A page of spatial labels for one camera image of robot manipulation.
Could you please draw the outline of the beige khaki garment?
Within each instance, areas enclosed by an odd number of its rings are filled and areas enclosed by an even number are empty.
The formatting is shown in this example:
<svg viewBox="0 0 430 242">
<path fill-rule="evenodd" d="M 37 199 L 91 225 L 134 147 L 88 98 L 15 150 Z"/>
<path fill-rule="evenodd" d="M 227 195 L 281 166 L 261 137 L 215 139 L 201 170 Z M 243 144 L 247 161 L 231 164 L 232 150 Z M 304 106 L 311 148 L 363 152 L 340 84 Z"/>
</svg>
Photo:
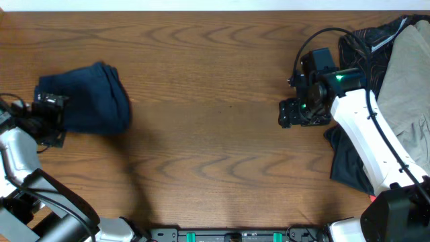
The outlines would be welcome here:
<svg viewBox="0 0 430 242">
<path fill-rule="evenodd" d="M 429 172 L 429 22 L 407 26 L 395 39 L 378 96 L 393 133 Z"/>
</svg>

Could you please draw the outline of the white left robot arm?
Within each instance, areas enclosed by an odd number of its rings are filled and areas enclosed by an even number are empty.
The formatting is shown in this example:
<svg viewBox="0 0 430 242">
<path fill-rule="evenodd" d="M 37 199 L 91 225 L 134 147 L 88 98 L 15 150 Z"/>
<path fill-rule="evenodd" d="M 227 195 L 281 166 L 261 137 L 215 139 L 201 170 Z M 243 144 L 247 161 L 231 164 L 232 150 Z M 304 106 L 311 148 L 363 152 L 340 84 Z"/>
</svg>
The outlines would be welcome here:
<svg viewBox="0 0 430 242">
<path fill-rule="evenodd" d="M 130 220 L 101 218 L 42 170 L 39 146 L 61 147 L 68 98 L 41 93 L 32 104 L 1 102 L 1 235 L 9 241 L 150 241 Z"/>
</svg>

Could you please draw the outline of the dark blue denim shorts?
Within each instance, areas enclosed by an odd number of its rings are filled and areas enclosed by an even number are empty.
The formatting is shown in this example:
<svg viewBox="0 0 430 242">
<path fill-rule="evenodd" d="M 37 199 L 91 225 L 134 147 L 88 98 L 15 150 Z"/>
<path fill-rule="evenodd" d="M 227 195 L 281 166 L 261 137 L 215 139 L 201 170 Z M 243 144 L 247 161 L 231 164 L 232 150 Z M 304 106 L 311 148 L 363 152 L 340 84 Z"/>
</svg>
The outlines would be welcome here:
<svg viewBox="0 0 430 242">
<path fill-rule="evenodd" d="M 132 121 L 130 99 L 117 68 L 103 62 L 63 74 L 39 78 L 34 94 L 68 97 L 64 128 L 71 132 L 115 135 L 126 132 Z"/>
</svg>

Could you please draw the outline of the black patterned garment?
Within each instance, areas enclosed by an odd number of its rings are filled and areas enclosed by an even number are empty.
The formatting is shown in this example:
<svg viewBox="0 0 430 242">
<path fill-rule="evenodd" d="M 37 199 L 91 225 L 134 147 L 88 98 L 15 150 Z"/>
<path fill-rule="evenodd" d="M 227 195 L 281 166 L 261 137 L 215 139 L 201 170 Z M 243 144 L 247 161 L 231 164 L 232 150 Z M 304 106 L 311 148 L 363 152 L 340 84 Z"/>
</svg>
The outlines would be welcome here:
<svg viewBox="0 0 430 242">
<path fill-rule="evenodd" d="M 429 174 L 429 16 L 411 15 L 358 32 L 371 46 L 371 92 L 348 91 L 331 108 L 338 125 L 325 132 L 335 156 L 330 178 L 377 196 L 391 183 L 411 185 L 369 117 L 412 174 Z"/>
</svg>

